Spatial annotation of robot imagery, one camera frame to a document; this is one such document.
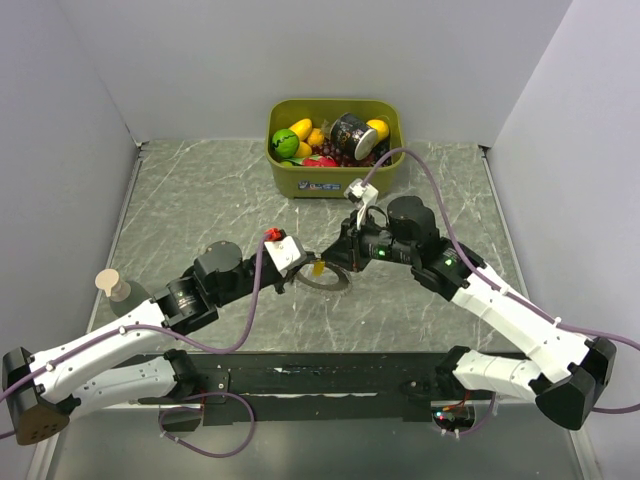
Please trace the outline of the large metal keyring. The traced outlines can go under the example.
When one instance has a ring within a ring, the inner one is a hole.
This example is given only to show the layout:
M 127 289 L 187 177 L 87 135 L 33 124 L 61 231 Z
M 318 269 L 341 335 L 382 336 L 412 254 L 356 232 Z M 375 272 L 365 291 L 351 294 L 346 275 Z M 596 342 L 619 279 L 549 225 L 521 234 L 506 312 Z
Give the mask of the large metal keyring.
M 340 267 L 325 262 L 325 270 L 320 277 L 312 275 L 312 267 L 313 264 L 304 265 L 298 273 L 296 281 L 313 291 L 327 294 L 343 294 L 351 289 L 351 276 Z

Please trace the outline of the yellow tag key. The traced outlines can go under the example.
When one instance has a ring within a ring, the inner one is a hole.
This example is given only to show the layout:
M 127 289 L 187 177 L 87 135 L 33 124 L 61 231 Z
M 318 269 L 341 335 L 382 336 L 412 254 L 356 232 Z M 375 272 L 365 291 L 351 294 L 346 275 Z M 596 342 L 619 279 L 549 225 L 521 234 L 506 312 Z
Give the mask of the yellow tag key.
M 325 270 L 325 262 L 323 260 L 316 260 L 313 263 L 312 275 L 314 277 L 320 277 Z

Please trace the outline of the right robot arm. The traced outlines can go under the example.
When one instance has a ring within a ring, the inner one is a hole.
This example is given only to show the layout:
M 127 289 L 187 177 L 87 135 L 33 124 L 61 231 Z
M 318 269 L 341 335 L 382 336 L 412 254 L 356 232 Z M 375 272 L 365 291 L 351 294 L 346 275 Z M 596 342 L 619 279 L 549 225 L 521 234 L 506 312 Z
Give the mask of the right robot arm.
M 349 272 L 373 260 L 407 265 L 422 287 L 485 321 L 523 355 L 451 348 L 435 369 L 444 396 L 490 391 L 535 404 L 563 428 L 583 426 L 611 377 L 617 349 L 610 340 L 566 332 L 538 316 L 480 256 L 441 236 L 433 211 L 419 197 L 394 199 L 385 225 L 375 222 L 371 203 L 353 193 L 347 197 L 356 208 L 323 260 Z

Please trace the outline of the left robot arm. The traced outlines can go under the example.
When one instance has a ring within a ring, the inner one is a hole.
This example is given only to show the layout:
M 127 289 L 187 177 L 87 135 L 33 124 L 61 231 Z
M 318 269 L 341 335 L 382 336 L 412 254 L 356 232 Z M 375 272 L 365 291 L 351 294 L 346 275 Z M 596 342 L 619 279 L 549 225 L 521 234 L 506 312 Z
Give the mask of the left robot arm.
M 283 293 L 314 259 L 292 236 L 262 238 L 248 259 L 236 244 L 215 242 L 179 278 L 106 326 L 48 350 L 10 350 L 1 360 L 1 400 L 12 436 L 33 445 L 95 409 L 145 397 L 191 399 L 198 378 L 183 354 L 167 352 L 150 369 L 119 366 L 169 339 L 186 341 L 217 320 L 220 307 L 245 296 L 253 319 L 261 289 Z

